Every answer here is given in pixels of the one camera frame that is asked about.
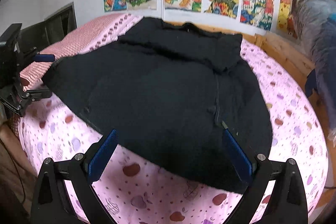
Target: pink mesh fabric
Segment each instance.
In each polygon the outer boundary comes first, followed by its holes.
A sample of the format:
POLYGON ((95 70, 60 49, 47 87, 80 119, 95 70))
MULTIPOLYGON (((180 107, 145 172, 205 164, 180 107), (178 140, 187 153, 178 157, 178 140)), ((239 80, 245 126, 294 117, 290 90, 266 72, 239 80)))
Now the pink mesh fabric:
MULTIPOLYGON (((117 35, 129 29, 142 17, 131 14, 111 14, 98 17, 69 33, 62 41, 41 51, 41 54, 54 54, 56 59, 73 56, 87 46, 106 44, 117 40, 117 35)), ((20 72, 20 77, 29 81, 25 90, 31 89, 52 65, 52 62, 33 62, 20 72)))

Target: wooden bed frame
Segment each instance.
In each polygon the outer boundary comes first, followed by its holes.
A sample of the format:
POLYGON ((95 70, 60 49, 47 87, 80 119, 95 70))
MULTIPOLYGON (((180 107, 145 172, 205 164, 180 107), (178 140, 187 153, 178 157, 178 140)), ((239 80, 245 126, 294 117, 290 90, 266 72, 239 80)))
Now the wooden bed frame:
MULTIPOLYGON (((174 25, 182 25, 182 22, 169 22, 174 25)), ((232 31, 229 29, 216 28, 209 25, 203 24, 195 24, 200 29, 209 32, 222 32, 222 33, 230 33, 236 34, 241 32, 232 31)), ((315 65, 302 53, 298 52, 294 49, 286 39, 274 34, 267 33, 265 36, 261 35, 249 35, 245 33, 241 33, 243 38, 248 42, 255 44, 260 47, 264 52, 268 54, 268 56, 275 59, 298 83, 302 90, 305 90, 305 83, 308 74, 315 68, 315 65)), ((313 93, 312 96, 309 97, 309 101, 316 113, 317 118, 320 121, 325 142, 327 144, 329 156, 332 160, 333 170, 336 170, 336 150, 334 149, 333 142, 328 140, 327 136, 329 133, 328 127, 328 116, 326 112, 326 107, 323 100, 317 93, 313 93)), ((336 172, 334 172, 334 181, 336 181, 336 172)), ((321 198, 316 206, 316 208, 321 207, 328 203, 336 189, 330 189, 322 193, 321 198)))

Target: black garment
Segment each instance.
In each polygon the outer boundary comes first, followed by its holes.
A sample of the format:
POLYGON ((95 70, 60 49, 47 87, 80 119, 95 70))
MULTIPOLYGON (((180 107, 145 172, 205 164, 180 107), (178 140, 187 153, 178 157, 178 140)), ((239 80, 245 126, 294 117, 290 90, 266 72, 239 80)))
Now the black garment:
POLYGON ((222 148, 222 120, 269 155, 272 127, 241 35, 143 18, 117 42, 53 65, 43 82, 83 121, 189 180, 243 193, 222 148))

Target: transparent plastic wrap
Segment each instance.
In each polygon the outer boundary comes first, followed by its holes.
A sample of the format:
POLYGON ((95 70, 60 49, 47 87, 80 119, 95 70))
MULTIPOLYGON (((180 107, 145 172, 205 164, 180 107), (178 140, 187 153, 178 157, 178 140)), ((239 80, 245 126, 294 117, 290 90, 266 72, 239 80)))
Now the transparent plastic wrap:
POLYGON ((315 63, 316 83, 329 117, 328 139, 336 145, 336 0, 293 0, 295 31, 315 63))

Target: bed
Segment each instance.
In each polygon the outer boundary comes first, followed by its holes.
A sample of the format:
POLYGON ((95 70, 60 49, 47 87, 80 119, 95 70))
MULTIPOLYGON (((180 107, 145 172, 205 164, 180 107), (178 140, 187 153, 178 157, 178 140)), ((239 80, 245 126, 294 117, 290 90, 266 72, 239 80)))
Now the bed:
MULTIPOLYGON (((66 55, 65 52, 71 55, 92 51, 115 41, 139 19, 123 14, 99 20, 95 24, 105 24, 103 28, 96 30, 92 22, 87 23, 44 53, 57 52, 59 58, 66 55), (81 41, 81 46, 71 50, 71 41, 76 44, 81 41)), ((286 161, 292 157, 297 161, 310 214, 322 194, 328 171, 328 152, 320 123, 304 92, 280 64, 245 39, 241 44, 241 57, 258 78, 270 112, 273 142, 269 159, 286 161)), ((28 87, 38 87, 41 83, 37 79, 48 66, 32 64, 21 77, 28 79, 28 87)), ((76 153, 84 153, 101 136, 54 94, 31 104, 17 129, 21 145, 37 173, 46 157, 56 161, 71 159, 76 153)), ((71 183, 66 182, 66 186, 78 217, 87 221, 71 183)), ((274 182, 270 182, 251 222, 261 218, 273 186, 274 182)), ((239 194, 176 176, 119 145, 93 187, 120 224, 223 223, 241 198, 239 194)))

